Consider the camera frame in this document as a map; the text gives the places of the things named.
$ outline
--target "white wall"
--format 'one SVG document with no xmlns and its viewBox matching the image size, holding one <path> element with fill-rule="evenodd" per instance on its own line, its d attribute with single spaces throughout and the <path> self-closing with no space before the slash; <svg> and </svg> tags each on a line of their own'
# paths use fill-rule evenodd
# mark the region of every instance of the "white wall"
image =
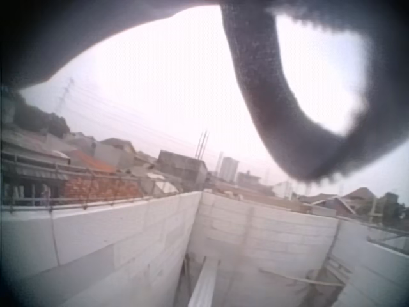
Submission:
<svg viewBox="0 0 409 307">
<path fill-rule="evenodd" d="M 193 283 L 211 256 L 221 260 L 213 307 L 296 307 L 306 284 L 260 270 L 298 278 L 317 273 L 337 222 L 203 193 L 188 247 Z"/>
<path fill-rule="evenodd" d="M 409 256 L 367 242 L 333 307 L 407 306 L 408 270 Z"/>
<path fill-rule="evenodd" d="M 339 221 L 339 230 L 330 254 L 330 265 L 337 267 L 345 281 L 354 272 L 367 238 L 393 237 L 393 234 L 358 221 Z"/>
<path fill-rule="evenodd" d="M 2 212 L 2 274 L 22 306 L 172 306 L 200 197 Z"/>
</svg>

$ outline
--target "brick wall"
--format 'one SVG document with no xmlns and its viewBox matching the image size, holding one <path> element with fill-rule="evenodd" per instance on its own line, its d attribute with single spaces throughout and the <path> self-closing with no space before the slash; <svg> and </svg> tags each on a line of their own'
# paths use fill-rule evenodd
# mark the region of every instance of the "brick wall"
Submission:
<svg viewBox="0 0 409 307">
<path fill-rule="evenodd" d="M 133 198 L 142 196 L 136 181 L 120 180 L 118 178 L 94 178 L 70 176 L 66 182 L 61 197 L 96 198 L 117 197 Z"/>
</svg>

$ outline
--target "building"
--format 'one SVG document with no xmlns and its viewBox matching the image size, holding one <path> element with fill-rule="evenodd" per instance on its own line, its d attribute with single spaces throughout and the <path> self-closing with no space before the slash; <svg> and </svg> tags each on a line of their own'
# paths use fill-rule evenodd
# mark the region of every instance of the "building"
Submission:
<svg viewBox="0 0 409 307">
<path fill-rule="evenodd" d="M 318 200 L 311 204 L 312 206 L 323 207 L 327 209 L 333 209 L 336 211 L 337 216 L 352 217 L 356 215 L 356 212 L 351 208 L 347 202 L 342 198 L 334 196 L 324 200 Z"/>
<path fill-rule="evenodd" d="M 84 158 L 84 153 L 77 153 Z M 87 157 L 86 162 L 94 166 L 91 162 L 95 161 Z M 38 206 L 54 198 L 52 205 L 64 205 L 80 200 L 119 200 L 143 195 L 140 180 L 129 174 L 56 164 L 32 157 L 2 153 L 1 173 L 2 204 Z"/>
<path fill-rule="evenodd" d="M 301 195 L 298 197 L 298 200 L 301 201 L 302 203 L 317 203 L 319 201 L 325 201 L 329 198 L 333 198 L 335 197 L 335 194 L 324 194 L 324 193 L 319 193 L 318 195 L 314 195 L 314 196 L 304 196 Z"/>
<path fill-rule="evenodd" d="M 129 154 L 136 154 L 136 150 L 130 141 L 118 138 L 109 138 L 101 141 L 101 144 L 111 145 Z"/>
<path fill-rule="evenodd" d="M 223 158 L 219 178 L 226 182 L 234 182 L 238 168 L 238 161 L 230 157 Z"/>
<path fill-rule="evenodd" d="M 293 193 L 293 186 L 291 182 L 284 181 L 273 185 L 272 191 L 276 197 L 291 198 L 291 195 Z"/>
<path fill-rule="evenodd" d="M 165 150 L 159 153 L 157 168 L 163 173 L 181 178 L 188 190 L 202 189 L 208 173 L 204 161 Z"/>
<path fill-rule="evenodd" d="M 250 171 L 246 173 L 238 173 L 237 185 L 246 189 L 258 189 L 260 187 L 260 177 L 250 174 Z"/>
<path fill-rule="evenodd" d="M 367 187 L 360 187 L 350 194 L 345 195 L 343 198 L 357 201 L 372 201 L 375 197 L 375 194 L 373 194 Z"/>
<path fill-rule="evenodd" d="M 65 154 L 49 149 L 42 135 L 18 127 L 1 131 L 1 151 L 3 155 L 20 155 L 58 164 L 70 163 L 70 158 Z"/>
</svg>

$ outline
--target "metal railing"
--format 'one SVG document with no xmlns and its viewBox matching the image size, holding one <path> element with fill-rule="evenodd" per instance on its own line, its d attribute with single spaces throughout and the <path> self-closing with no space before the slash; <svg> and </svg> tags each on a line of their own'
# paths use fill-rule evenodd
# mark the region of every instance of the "metal railing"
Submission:
<svg viewBox="0 0 409 307">
<path fill-rule="evenodd" d="M 3 177 L 20 178 L 24 175 L 19 175 L 13 168 L 31 169 L 33 171 L 43 171 L 53 173 L 55 175 L 67 175 L 68 177 L 84 177 L 87 178 L 86 187 L 88 189 L 87 196 L 80 197 L 19 197 L 18 193 L 12 192 L 12 195 L 1 195 L 1 210 L 6 211 L 38 211 L 38 210 L 61 210 L 88 207 L 115 205 L 124 201 L 139 201 L 150 198 L 160 198 L 183 193 L 183 182 L 181 180 L 173 180 L 170 178 L 150 178 L 147 176 L 136 176 L 131 173 L 117 171 L 108 172 L 99 169 L 83 168 L 80 166 L 72 166 L 67 164 L 51 163 L 21 155 L 12 155 L 2 152 L 2 185 Z M 114 196 L 99 196 L 91 197 L 94 180 L 112 180 L 114 187 L 112 188 Z M 41 178 L 32 179 L 33 181 L 41 181 Z M 118 195 L 121 189 L 121 182 L 135 183 L 134 195 Z M 161 193 L 161 188 L 157 185 L 158 182 L 170 183 L 176 186 L 177 192 Z"/>
<path fill-rule="evenodd" d="M 372 227 L 376 231 L 367 241 L 409 256 L 409 232 L 393 228 Z"/>
</svg>

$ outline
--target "tall building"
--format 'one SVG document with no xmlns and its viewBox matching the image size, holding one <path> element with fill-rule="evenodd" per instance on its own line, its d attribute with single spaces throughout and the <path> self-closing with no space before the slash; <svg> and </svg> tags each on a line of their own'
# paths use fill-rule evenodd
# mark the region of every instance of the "tall building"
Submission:
<svg viewBox="0 0 409 307">
<path fill-rule="evenodd" d="M 238 161 L 230 157 L 223 158 L 222 167 L 220 168 L 219 178 L 232 182 L 235 181 Z"/>
</svg>

